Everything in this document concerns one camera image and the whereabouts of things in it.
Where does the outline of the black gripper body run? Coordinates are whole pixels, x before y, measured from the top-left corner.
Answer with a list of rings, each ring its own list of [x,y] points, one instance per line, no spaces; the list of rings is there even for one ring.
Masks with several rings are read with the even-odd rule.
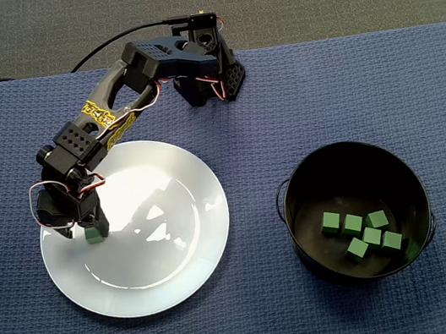
[[[48,227],[65,228],[78,224],[83,228],[96,228],[96,208],[101,201],[96,189],[74,197],[64,189],[50,187],[38,193],[36,212],[42,224]]]

